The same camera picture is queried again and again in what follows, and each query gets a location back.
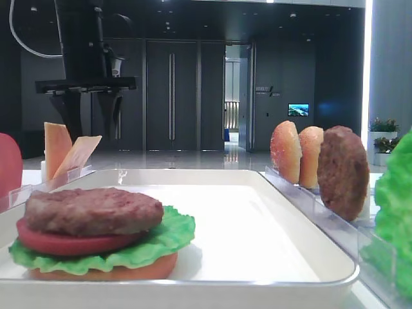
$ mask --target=beef patty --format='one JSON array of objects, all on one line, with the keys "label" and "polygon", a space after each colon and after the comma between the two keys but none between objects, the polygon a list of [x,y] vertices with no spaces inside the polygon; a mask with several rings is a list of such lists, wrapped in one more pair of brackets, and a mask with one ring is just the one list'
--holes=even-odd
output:
[{"label": "beef patty", "polygon": [[134,234],[162,222],[160,201],[116,188],[33,192],[24,217],[39,232],[98,236]]},{"label": "beef patty", "polygon": [[362,211],[369,184],[369,165],[361,139],[351,129],[336,126],[324,132],[317,169],[325,206],[345,220]]}]

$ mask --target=cheese slice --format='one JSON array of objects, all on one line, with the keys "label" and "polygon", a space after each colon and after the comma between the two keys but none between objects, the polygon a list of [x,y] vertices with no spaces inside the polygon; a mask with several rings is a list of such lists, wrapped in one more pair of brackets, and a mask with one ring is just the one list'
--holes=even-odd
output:
[{"label": "cheese slice", "polygon": [[57,169],[53,178],[66,174],[72,169],[83,168],[101,139],[101,136],[79,137]]},{"label": "cheese slice", "polygon": [[69,132],[63,124],[44,123],[46,180],[51,180],[73,146]]}]

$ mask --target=tomato slice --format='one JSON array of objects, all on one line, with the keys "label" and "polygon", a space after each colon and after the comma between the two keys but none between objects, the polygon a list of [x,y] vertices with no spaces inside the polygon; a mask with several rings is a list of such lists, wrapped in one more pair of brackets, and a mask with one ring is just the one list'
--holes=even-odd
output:
[{"label": "tomato slice", "polygon": [[23,159],[19,146],[12,137],[0,133],[0,199],[20,188],[22,176]]},{"label": "tomato slice", "polygon": [[46,234],[32,231],[24,218],[17,221],[17,231],[21,243],[43,254],[54,256],[87,256],[123,248],[146,232],[130,235],[108,235],[94,237],[75,237],[69,235]]}]

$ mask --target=small monitor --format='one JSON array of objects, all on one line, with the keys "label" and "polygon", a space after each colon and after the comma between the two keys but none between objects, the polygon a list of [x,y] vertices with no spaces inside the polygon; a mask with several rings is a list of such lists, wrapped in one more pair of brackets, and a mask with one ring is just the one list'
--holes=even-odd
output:
[{"label": "small monitor", "polygon": [[309,104],[289,104],[288,116],[307,117],[309,116]]}]

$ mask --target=double door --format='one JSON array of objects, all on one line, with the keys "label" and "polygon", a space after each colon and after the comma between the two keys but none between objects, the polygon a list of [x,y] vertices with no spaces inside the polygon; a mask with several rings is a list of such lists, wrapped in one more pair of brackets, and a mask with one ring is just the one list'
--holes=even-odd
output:
[{"label": "double door", "polygon": [[147,149],[196,150],[195,42],[147,43]]}]

